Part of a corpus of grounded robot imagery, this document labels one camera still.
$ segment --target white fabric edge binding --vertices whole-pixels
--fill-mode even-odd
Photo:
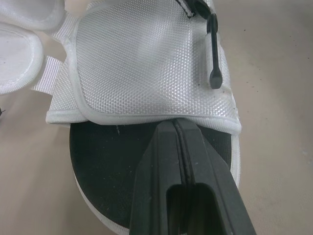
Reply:
[[[234,181],[237,185],[237,187],[239,186],[239,181],[240,181],[240,147],[239,147],[239,136],[231,136],[231,150],[232,150],[232,154],[231,154],[231,174],[234,178]],[[88,200],[88,198],[85,196],[83,190],[80,188],[79,183],[76,179],[75,176],[75,181],[77,184],[77,187],[84,199],[84,201],[86,202],[86,204],[88,205],[88,207],[90,208],[90,210],[95,214],[95,216],[97,216],[97,218],[105,225],[107,226],[111,231],[113,231],[114,233],[118,234],[118,235],[128,235],[129,234],[129,229],[124,228],[116,223],[114,223],[113,221],[111,221],[110,219],[106,218],[103,214],[101,214],[94,206],[93,204]]]
[[[10,85],[0,85],[0,95],[2,95],[26,87],[36,79],[37,74],[42,67],[44,49],[39,37],[32,31],[6,23],[0,23],[0,30],[23,37],[32,51],[32,58],[30,59],[31,63],[26,71],[23,74],[20,74],[19,78],[16,78],[16,81],[12,82]]]

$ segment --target white padded brace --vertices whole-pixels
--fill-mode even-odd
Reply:
[[[0,95],[31,84],[44,58],[38,36],[29,30],[0,23]]]
[[[0,0],[0,21],[30,30],[53,29],[64,12],[64,0]]]

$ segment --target white textured fabric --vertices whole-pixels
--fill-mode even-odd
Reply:
[[[32,31],[0,23],[0,94],[31,84],[44,58],[43,46]]]
[[[56,27],[64,12],[64,0],[0,0],[0,21],[31,30]]]
[[[205,25],[175,0],[132,0],[89,10],[65,37],[79,110],[98,124],[184,117],[238,134],[241,126],[223,50],[222,88],[207,83]]]
[[[61,61],[53,57],[47,56],[44,59],[39,74],[37,75],[38,80],[31,89],[34,91],[53,95],[54,85],[61,67],[62,67]]]
[[[79,111],[68,75],[67,60],[59,73],[53,90],[50,109],[46,115],[46,122],[50,124],[67,124],[84,122],[87,119]]]
[[[231,138],[231,143],[232,143],[232,163],[231,163],[231,173],[232,176],[234,177],[234,181],[237,185],[239,186],[239,181],[240,181],[240,151],[239,151],[239,136],[232,136]],[[129,229],[124,228],[113,221],[109,220],[106,218],[103,214],[101,214],[93,205],[92,203],[88,200],[88,198],[85,196],[83,190],[79,186],[79,183],[76,180],[76,184],[78,186],[78,189],[80,193],[83,196],[84,201],[90,208],[90,210],[97,216],[97,218],[105,225],[107,226],[110,230],[115,232],[118,235],[128,235],[129,234]]]

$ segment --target black plastic tab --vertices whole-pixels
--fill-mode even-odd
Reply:
[[[211,14],[207,20],[206,31],[211,33],[212,41],[212,58],[213,58],[213,70],[210,74],[210,85],[212,89],[219,89],[222,86],[223,76],[219,68],[219,54],[217,44],[217,32],[218,32],[218,21],[216,14]]]
[[[193,122],[165,121],[136,170],[130,235],[255,235],[227,164]]]

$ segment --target white mesh fabric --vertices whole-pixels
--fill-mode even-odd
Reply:
[[[64,12],[64,0],[0,0],[0,21],[31,30],[56,27]]]
[[[87,119],[132,124],[185,117],[240,132],[221,48],[222,88],[207,83],[203,19],[188,19],[175,0],[102,8],[83,17],[65,45],[74,96]]]
[[[38,36],[29,30],[0,23],[0,45],[0,94],[32,83],[44,58]]]

